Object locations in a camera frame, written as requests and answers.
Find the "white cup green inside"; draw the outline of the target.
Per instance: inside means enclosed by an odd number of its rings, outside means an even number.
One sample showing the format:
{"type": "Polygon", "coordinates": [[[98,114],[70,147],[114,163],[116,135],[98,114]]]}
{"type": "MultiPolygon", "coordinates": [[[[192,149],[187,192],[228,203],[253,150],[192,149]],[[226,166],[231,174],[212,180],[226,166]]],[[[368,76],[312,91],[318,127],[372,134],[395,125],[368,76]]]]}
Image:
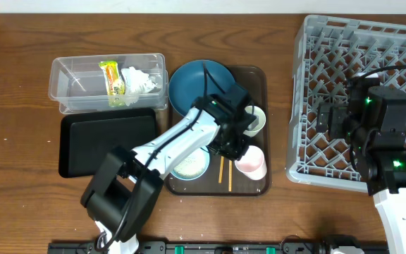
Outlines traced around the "white cup green inside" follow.
{"type": "Polygon", "coordinates": [[[244,131],[244,134],[249,137],[254,137],[265,126],[266,114],[258,106],[247,106],[245,107],[245,111],[248,114],[252,114],[253,116],[255,116],[255,120],[247,127],[247,130],[244,131]]]}

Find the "white cup pink inside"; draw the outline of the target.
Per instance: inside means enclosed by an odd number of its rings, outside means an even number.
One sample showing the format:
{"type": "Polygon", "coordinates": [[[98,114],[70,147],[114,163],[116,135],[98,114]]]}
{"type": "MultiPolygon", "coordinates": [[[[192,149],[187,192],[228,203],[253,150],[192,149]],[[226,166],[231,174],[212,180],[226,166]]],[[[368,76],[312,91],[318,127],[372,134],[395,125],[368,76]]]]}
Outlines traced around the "white cup pink inside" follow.
{"type": "Polygon", "coordinates": [[[250,145],[246,153],[234,161],[235,167],[247,178],[258,181],[263,179],[267,173],[266,158],[262,149],[250,145]]]}

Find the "white napkin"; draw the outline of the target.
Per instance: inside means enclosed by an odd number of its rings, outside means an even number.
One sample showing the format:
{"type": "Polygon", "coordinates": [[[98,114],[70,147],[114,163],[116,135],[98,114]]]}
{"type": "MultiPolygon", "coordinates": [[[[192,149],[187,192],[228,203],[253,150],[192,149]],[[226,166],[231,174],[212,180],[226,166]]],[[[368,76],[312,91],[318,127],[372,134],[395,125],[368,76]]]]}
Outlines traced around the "white napkin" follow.
{"type": "Polygon", "coordinates": [[[154,90],[157,85],[149,77],[148,73],[137,70],[134,67],[122,68],[121,74],[125,83],[125,97],[123,101],[126,106],[136,103],[141,95],[154,90]]]}

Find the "green orange snack wrapper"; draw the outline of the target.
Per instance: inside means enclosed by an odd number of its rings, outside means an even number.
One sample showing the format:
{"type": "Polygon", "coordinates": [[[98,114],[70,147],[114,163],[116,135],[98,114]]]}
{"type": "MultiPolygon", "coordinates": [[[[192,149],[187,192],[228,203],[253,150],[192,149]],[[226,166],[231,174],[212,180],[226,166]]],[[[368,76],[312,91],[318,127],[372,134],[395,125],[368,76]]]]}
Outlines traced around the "green orange snack wrapper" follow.
{"type": "Polygon", "coordinates": [[[106,93],[109,96],[110,107],[122,107],[125,103],[125,83],[120,75],[116,61],[100,61],[99,67],[104,73],[106,93]]]}

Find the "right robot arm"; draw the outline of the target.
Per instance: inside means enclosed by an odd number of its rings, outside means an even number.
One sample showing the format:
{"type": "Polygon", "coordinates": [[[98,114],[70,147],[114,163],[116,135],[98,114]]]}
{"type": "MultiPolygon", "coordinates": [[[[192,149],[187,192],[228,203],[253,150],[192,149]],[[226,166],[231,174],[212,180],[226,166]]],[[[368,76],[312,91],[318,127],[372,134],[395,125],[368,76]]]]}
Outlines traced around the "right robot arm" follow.
{"type": "Polygon", "coordinates": [[[320,104],[316,131],[349,145],[352,168],[366,182],[390,253],[406,253],[406,92],[378,74],[347,81],[345,104],[320,104]]]}

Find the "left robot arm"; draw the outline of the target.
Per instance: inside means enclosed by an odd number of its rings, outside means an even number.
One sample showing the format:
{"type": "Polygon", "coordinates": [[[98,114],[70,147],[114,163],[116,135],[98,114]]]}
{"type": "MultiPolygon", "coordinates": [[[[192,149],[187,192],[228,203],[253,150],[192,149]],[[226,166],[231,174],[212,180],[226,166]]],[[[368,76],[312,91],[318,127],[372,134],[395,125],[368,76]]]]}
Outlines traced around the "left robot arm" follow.
{"type": "Polygon", "coordinates": [[[251,101],[240,85],[219,95],[205,92],[181,121],[158,138],[131,151],[112,149],[80,201],[102,227],[94,250],[126,253],[124,244],[149,219],[165,177],[195,150],[207,147],[226,159],[241,159],[250,141],[245,131],[254,121],[245,110],[251,101]]]}

